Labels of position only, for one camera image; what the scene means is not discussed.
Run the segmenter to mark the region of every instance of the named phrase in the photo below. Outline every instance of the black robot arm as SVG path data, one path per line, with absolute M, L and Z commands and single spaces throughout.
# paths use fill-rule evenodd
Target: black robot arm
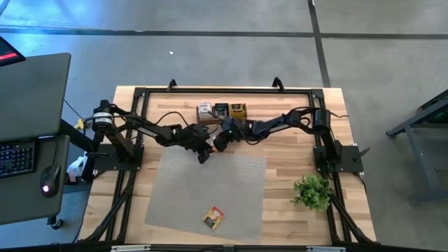
M 254 141 L 256 144 L 266 139 L 271 133 L 286 130 L 290 127 L 298 127 L 308 134 L 319 135 L 326 148 L 328 161 L 336 161 L 340 158 L 339 141 L 334 141 L 330 128 L 331 112 L 324 108 L 293 109 L 287 114 L 268 121 L 247 120 L 242 122 L 230 117 L 222 118 L 223 131 L 215 138 L 213 144 L 216 150 L 224 151 L 227 144 L 233 141 Z
M 116 127 L 113 123 L 115 117 L 121 117 L 125 124 Z M 135 113 L 127 112 L 110 104 L 107 100 L 101 100 L 100 106 L 94 110 L 93 130 L 103 134 L 115 146 L 118 157 L 132 159 L 134 157 L 134 144 L 126 139 L 121 132 L 123 130 L 136 130 L 147 136 L 153 137 L 161 146 L 182 146 L 186 150 L 198 153 L 199 163 L 203 164 L 212 153 L 212 147 L 206 142 L 210 138 L 207 130 L 197 124 L 182 128 L 181 125 L 159 126 Z

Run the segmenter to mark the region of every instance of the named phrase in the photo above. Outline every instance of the small white object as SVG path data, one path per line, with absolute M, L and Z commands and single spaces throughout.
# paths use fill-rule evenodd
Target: small white object
M 83 174 L 85 163 L 87 162 L 87 157 L 78 157 L 75 162 L 72 162 L 67 168 L 67 173 L 69 173 L 69 178 L 71 182 L 76 182 L 76 177 Z

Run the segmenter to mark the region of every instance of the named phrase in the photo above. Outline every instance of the small package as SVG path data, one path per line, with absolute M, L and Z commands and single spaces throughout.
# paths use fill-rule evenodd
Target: small package
M 224 213 L 219 210 L 218 207 L 214 206 L 204 215 L 204 217 L 202 217 L 202 221 L 204 221 L 212 230 L 215 230 L 223 218 Z

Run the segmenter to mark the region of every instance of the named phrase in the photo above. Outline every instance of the gray mesh mat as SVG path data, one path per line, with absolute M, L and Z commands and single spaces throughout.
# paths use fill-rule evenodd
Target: gray mesh mat
M 217 153 L 205 164 L 197 154 L 165 148 L 145 223 L 243 242 L 261 236 L 266 159 Z M 218 207 L 224 219 L 212 230 L 203 215 Z

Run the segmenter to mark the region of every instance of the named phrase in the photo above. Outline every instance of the green plant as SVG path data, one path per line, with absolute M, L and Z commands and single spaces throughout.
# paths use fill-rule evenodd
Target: green plant
M 330 183 L 323 179 L 321 175 L 310 174 L 301 181 L 294 182 L 294 191 L 297 197 L 291 200 L 294 206 L 303 203 L 311 210 L 322 211 L 330 206 Z

